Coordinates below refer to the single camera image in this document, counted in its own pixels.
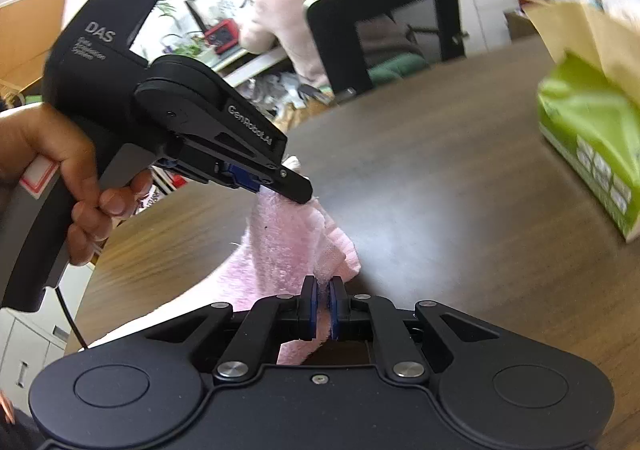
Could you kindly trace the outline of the left hand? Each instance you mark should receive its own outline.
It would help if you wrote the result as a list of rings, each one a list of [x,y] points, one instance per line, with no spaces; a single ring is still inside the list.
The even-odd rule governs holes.
[[[18,179],[38,155],[58,164],[76,204],[67,230],[70,263],[89,262],[96,244],[112,233],[114,223],[130,217],[148,195],[149,170],[119,188],[102,190],[93,143],[75,124],[47,103],[1,113],[1,206],[6,207]]]

